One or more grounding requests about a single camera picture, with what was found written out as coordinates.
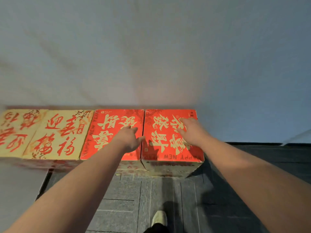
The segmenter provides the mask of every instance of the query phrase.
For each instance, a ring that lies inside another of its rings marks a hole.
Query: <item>white sneaker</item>
[[[167,217],[164,211],[157,211],[155,213],[152,219],[151,226],[153,226],[155,223],[161,223],[162,225],[167,227]]]

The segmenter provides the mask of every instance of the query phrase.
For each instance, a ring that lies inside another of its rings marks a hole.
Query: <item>black pants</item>
[[[144,233],[169,233],[169,229],[161,223],[156,223],[145,230]]]

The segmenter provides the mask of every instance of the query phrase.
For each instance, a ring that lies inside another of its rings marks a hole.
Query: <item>box top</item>
[[[144,110],[100,109],[96,110],[83,145],[81,160],[86,160],[107,145],[120,129],[128,125],[138,127],[136,137],[142,136]],[[122,160],[140,160],[141,146],[126,153]]]
[[[204,153],[191,146],[177,132],[186,127],[180,118],[197,119],[195,110],[146,110],[142,159],[158,161],[203,162]]]
[[[93,110],[49,110],[24,159],[78,160]]]
[[[0,117],[0,157],[21,158],[48,110],[11,109]]]

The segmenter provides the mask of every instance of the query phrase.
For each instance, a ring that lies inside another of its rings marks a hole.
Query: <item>forearm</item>
[[[273,232],[309,232],[311,185],[207,136],[202,149],[241,199]]]
[[[106,145],[42,195],[6,233],[84,233],[123,154],[118,141]]]

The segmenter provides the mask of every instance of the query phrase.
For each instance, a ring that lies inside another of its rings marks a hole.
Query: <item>white wall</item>
[[[0,104],[193,107],[282,143],[311,128],[310,34],[310,0],[1,0]]]

